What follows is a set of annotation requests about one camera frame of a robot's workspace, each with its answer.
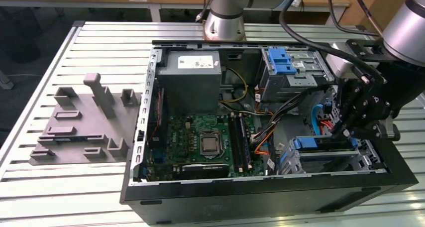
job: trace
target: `chip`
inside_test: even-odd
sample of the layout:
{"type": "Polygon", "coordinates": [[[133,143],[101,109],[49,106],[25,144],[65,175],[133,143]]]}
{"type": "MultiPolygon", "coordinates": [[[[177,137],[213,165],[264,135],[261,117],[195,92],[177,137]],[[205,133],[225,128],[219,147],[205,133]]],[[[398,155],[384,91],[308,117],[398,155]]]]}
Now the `chip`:
{"type": "Polygon", "coordinates": [[[216,151],[217,150],[217,139],[215,137],[203,138],[203,151],[216,151]]]}
{"type": "Polygon", "coordinates": [[[200,135],[200,141],[201,141],[201,148],[200,148],[201,155],[207,159],[213,159],[223,152],[220,132],[219,131],[203,132],[200,135]]]}

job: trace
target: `open computer tower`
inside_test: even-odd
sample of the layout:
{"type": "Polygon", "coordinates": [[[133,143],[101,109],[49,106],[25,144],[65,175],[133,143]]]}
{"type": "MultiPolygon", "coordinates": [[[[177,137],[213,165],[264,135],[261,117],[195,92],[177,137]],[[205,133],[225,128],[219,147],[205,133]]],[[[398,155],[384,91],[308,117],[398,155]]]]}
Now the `open computer tower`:
{"type": "Polygon", "coordinates": [[[193,223],[341,212],[414,185],[392,141],[330,141],[336,84],[297,43],[153,42],[121,203],[193,223]]]}

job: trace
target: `ram slot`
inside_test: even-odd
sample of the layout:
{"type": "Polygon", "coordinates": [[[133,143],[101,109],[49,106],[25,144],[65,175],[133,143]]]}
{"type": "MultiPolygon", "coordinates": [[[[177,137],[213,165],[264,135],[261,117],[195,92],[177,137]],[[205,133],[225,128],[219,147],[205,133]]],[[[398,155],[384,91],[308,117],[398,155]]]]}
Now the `ram slot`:
{"type": "Polygon", "coordinates": [[[243,152],[237,140],[237,121],[233,113],[228,116],[228,130],[231,133],[231,147],[235,172],[243,172],[243,152]]]}
{"type": "Polygon", "coordinates": [[[239,130],[241,132],[240,133],[240,135],[241,135],[240,141],[241,141],[243,154],[244,154],[244,167],[245,167],[245,169],[252,169],[245,122],[244,122],[244,117],[241,114],[239,114],[239,126],[240,126],[239,130]]]}

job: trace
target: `floor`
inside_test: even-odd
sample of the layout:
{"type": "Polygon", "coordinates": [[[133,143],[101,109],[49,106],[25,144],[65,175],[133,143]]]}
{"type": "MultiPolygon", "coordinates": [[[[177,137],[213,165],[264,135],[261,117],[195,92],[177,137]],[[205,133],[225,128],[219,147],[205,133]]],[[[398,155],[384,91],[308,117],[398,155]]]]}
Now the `floor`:
{"type": "MultiPolygon", "coordinates": [[[[17,13],[21,8],[7,7],[11,13],[17,13]]],[[[35,38],[40,49],[40,57],[25,64],[12,62],[9,57],[0,50],[0,69],[9,76],[15,83],[12,90],[0,89],[0,146],[8,136],[8,130],[20,116],[27,105],[33,90],[39,84],[40,78],[49,66],[51,60],[56,55],[57,49],[68,34],[69,28],[76,20],[85,21],[151,21],[151,13],[147,9],[87,9],[87,8],[65,8],[55,9],[48,7],[32,8],[35,17],[43,30],[43,34],[35,38]]],[[[163,22],[193,22],[200,10],[191,10],[187,13],[183,9],[163,9],[163,22]]],[[[290,23],[310,23],[321,19],[320,14],[305,13],[306,18],[300,21],[300,13],[288,14],[290,23]]],[[[246,23],[277,23],[276,13],[272,15],[269,11],[249,11],[244,14],[246,23]]]]}

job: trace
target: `blue cable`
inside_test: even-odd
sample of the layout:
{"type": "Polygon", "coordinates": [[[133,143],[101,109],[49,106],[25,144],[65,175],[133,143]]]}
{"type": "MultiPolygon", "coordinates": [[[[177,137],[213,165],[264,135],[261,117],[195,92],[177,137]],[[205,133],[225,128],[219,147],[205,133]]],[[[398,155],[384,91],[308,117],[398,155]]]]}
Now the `blue cable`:
{"type": "Polygon", "coordinates": [[[316,106],[313,106],[312,108],[312,126],[313,126],[313,131],[314,131],[314,135],[320,136],[320,129],[318,129],[318,125],[317,125],[317,119],[316,119],[316,109],[322,109],[324,106],[321,104],[317,104],[316,106]]]}

